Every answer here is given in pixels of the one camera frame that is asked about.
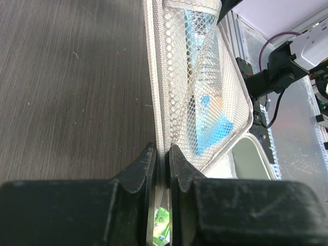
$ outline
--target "wood grain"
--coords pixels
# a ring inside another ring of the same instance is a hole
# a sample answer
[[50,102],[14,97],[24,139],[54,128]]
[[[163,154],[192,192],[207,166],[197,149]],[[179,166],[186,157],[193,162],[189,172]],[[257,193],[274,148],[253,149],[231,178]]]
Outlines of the wood grain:
[[141,0],[0,0],[0,181],[110,178],[155,141]]

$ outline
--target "cable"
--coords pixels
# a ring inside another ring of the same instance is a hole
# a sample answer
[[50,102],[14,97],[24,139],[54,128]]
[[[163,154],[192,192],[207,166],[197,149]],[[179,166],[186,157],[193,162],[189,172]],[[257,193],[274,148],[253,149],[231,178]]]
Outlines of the cable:
[[262,126],[264,128],[266,128],[266,129],[270,128],[273,125],[273,123],[275,122],[275,120],[277,118],[278,110],[279,110],[280,101],[281,101],[281,98],[282,98],[284,92],[285,92],[285,89],[282,90],[282,92],[280,93],[280,95],[278,97],[277,105],[276,105],[276,109],[275,109],[275,113],[273,115],[272,121],[267,126],[262,122]]
[[[258,63],[259,63],[259,66],[260,66],[260,71],[262,71],[262,56],[263,56],[263,52],[264,52],[265,48],[273,40],[275,40],[276,38],[278,38],[280,36],[284,36],[284,35],[296,35],[296,36],[299,36],[299,35],[302,35],[302,33],[300,33],[300,32],[293,32],[293,31],[290,31],[290,32],[280,32],[280,33],[274,35],[273,37],[271,37],[268,41],[266,41],[266,43],[263,45],[263,47],[262,47],[262,49],[260,51],[260,56],[258,58]],[[264,104],[264,106],[265,106],[265,108],[268,111],[268,108],[267,108],[267,107],[269,107],[269,97],[268,97],[268,95],[265,95],[265,104]]]

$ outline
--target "purple cable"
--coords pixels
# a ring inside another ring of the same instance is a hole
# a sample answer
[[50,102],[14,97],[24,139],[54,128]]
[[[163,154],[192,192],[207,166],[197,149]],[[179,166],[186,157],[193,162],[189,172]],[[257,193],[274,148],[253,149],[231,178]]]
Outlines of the purple cable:
[[[280,36],[284,36],[284,35],[296,35],[296,36],[299,36],[299,35],[302,35],[302,33],[300,33],[300,32],[293,32],[293,31],[290,31],[290,32],[280,32],[280,33],[274,35],[273,37],[271,37],[268,41],[266,41],[266,43],[263,45],[263,47],[261,49],[260,56],[258,58],[258,64],[260,66],[260,71],[262,71],[262,56],[263,56],[263,52],[264,52],[265,48],[273,40],[275,40],[276,38],[278,38]],[[264,104],[265,108],[267,108],[268,102],[269,102],[269,97],[268,97],[268,95],[265,95],[265,104]]]

